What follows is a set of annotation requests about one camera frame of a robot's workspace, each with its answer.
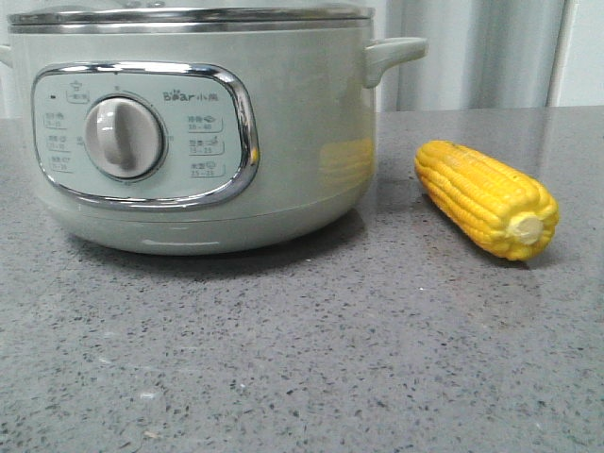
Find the pale green electric cooking pot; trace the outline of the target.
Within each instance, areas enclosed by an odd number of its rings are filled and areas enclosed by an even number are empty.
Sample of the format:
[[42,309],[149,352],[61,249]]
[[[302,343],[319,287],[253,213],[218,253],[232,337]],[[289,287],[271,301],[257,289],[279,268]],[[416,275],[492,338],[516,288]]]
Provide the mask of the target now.
[[137,253],[226,253],[323,227],[369,186],[375,113],[260,120],[225,72],[173,82],[140,63],[35,77],[26,161],[65,229]]

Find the yellow corn cob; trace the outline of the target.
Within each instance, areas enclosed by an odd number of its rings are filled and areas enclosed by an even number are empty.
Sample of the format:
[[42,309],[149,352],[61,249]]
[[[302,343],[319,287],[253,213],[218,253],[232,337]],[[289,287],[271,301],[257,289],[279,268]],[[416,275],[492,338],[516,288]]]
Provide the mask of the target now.
[[559,205],[533,177],[448,141],[422,144],[414,167],[433,203],[492,255],[530,260],[553,239]]

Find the glass pot lid steel rim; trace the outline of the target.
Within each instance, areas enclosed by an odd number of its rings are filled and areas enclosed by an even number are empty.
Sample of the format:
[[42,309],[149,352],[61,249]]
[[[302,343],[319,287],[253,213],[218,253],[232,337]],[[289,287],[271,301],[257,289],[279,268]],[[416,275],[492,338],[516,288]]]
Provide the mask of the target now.
[[15,5],[12,25],[366,20],[374,10],[337,1],[46,1]]

